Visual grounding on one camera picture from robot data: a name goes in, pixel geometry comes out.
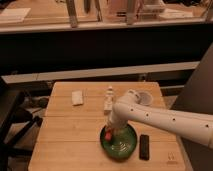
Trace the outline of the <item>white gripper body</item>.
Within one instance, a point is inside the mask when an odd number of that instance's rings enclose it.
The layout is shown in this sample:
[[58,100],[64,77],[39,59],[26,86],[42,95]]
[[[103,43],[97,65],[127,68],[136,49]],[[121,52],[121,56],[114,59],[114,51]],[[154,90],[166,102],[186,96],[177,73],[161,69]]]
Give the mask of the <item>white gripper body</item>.
[[127,125],[127,121],[121,118],[109,118],[106,125],[106,131],[113,134],[115,131],[124,129]]

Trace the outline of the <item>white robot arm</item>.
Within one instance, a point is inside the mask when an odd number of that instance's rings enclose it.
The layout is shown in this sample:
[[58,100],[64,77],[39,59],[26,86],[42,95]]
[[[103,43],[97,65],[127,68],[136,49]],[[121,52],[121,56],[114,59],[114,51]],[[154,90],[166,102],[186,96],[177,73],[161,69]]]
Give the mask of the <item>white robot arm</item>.
[[140,104],[141,96],[128,90],[112,106],[107,125],[121,129],[128,121],[147,124],[213,149],[213,115],[152,108]]

